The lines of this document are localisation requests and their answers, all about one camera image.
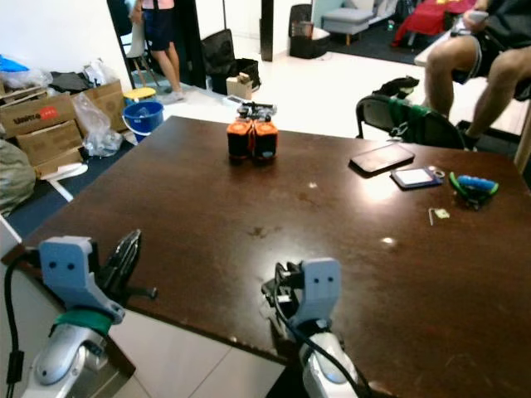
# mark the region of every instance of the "dark brown table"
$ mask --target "dark brown table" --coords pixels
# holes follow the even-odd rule
[[[499,194],[466,209],[448,181],[402,192],[347,164],[382,143],[282,133],[275,163],[232,166],[226,125],[171,118],[29,240],[86,235],[107,254],[144,233],[129,308],[287,363],[263,318],[276,261],[331,256],[343,286],[334,330],[369,380],[403,397],[531,394],[531,200],[509,159],[407,146],[413,166],[488,177]],[[450,219],[435,219],[444,207]]]

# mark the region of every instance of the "yellow stool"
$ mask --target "yellow stool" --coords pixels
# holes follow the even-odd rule
[[[157,91],[151,87],[141,87],[139,89],[134,89],[124,93],[125,103],[127,105],[134,104],[135,102],[140,102],[142,100],[154,97],[155,94],[157,94]]]

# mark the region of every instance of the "gray bag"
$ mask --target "gray bag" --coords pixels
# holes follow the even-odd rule
[[[19,203],[33,193],[35,170],[26,154],[0,139],[0,213],[9,216]]]

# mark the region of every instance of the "black shorts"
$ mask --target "black shorts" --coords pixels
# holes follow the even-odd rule
[[[469,71],[452,71],[453,80],[462,85],[474,77],[487,77],[496,57],[506,50],[494,38],[484,32],[470,37],[475,39],[476,55],[474,66]],[[518,101],[525,101],[531,98],[531,80],[524,80],[516,85],[514,98]]]
[[[144,9],[144,26],[146,39],[151,41],[152,51],[164,51],[173,41],[173,9],[146,10]]]

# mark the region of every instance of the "blue bucket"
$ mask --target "blue bucket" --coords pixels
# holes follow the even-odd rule
[[[137,142],[142,141],[163,122],[163,105],[156,101],[142,101],[124,109],[125,125],[134,133]]]

